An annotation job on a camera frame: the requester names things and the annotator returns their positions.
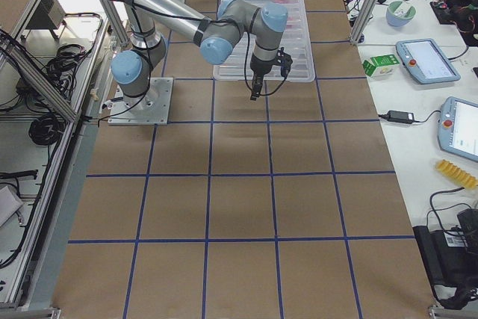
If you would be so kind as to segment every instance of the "blue joint cap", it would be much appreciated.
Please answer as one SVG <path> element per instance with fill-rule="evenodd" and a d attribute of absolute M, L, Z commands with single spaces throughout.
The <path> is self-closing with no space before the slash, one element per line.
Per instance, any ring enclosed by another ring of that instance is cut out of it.
<path fill-rule="evenodd" d="M 220 19 L 223 15 L 228 6 L 233 2 L 234 0 L 223 0 L 221 4 L 219 4 L 219 7 L 217 8 L 217 18 Z"/>
<path fill-rule="evenodd" d="M 128 85 L 141 74 L 143 63 L 138 54 L 132 50 L 120 52 L 111 61 L 111 72 L 114 79 L 121 85 Z"/>
<path fill-rule="evenodd" d="M 231 43 L 222 37 L 209 37 L 201 43 L 201 55 L 210 64 L 222 64 L 231 53 Z"/>
<path fill-rule="evenodd" d="M 261 9 L 262 21 L 274 31 L 282 33 L 285 30 L 289 12 L 283 5 L 277 3 L 267 3 Z"/>

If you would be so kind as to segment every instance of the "white table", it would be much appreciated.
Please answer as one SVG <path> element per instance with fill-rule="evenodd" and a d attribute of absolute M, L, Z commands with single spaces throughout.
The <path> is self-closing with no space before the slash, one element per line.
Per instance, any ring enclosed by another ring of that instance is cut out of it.
<path fill-rule="evenodd" d="M 395 53 L 393 46 L 359 46 L 358 50 L 362 60 L 374 55 Z M 447 47 L 444 52 L 451 56 L 461 50 L 459 47 Z M 471 70 L 478 66 L 478 49 L 470 48 L 453 65 L 462 78 L 452 83 L 418 84 L 403 66 L 391 75 L 368 78 L 377 112 L 384 114 L 388 110 L 407 111 L 413 112 L 417 120 L 425 120 L 449 96 L 478 102 L 478 78 Z M 435 170 L 437 161 L 446 159 L 478 177 L 476 162 L 440 150 L 437 140 L 438 118 L 434 114 L 428 122 L 411 126 L 381 122 L 413 226 L 425 224 L 429 196 L 432 193 L 458 187 Z M 458 202 L 473 204 L 478 199 L 470 192 L 462 192 L 437 197 L 436 207 L 447 207 Z M 444 224 L 456 224 L 456 213 L 464 208 L 443 211 L 440 216 Z"/>
<path fill-rule="evenodd" d="M 465 42 L 455 25 L 442 25 L 438 22 L 429 3 L 433 0 L 410 0 L 407 4 L 415 7 L 415 17 L 401 27 L 390 26 L 385 18 L 387 6 L 376 5 L 373 18 L 364 29 L 364 42 L 368 45 L 395 45 L 401 40 L 433 38 L 439 46 L 461 46 Z"/>

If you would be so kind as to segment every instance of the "black power supply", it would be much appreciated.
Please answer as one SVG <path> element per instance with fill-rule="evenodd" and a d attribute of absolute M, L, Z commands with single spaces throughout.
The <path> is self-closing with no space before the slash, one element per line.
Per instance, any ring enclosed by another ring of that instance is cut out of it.
<path fill-rule="evenodd" d="M 468 252 L 478 255 L 478 209 L 468 208 L 456 215 L 468 246 Z"/>
<path fill-rule="evenodd" d="M 410 125 L 415 122 L 415 116 L 412 112 L 390 110 L 386 114 L 379 115 L 379 117 L 391 123 L 407 123 Z"/>

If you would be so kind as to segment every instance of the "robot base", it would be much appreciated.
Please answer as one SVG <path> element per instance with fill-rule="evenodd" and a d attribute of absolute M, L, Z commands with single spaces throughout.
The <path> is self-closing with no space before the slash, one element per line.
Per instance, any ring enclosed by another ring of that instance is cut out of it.
<path fill-rule="evenodd" d="M 144 111 L 126 111 L 126 105 L 123 101 L 114 102 L 111 108 L 111 116 L 108 123 L 112 126 L 137 126 L 137 125 L 167 125 L 167 119 L 170 113 L 171 94 L 173 92 L 173 78 L 151 78 L 150 87 L 154 88 L 159 97 L 154 103 Z M 115 97 L 121 97 L 122 91 L 117 88 Z"/>

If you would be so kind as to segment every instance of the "plug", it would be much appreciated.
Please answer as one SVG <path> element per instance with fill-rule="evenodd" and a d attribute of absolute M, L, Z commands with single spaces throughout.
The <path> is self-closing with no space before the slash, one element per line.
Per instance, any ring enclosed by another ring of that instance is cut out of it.
<path fill-rule="evenodd" d="M 386 114 L 379 115 L 379 117 L 390 123 L 406 123 L 408 125 L 415 123 L 415 116 L 412 112 L 390 110 Z"/>

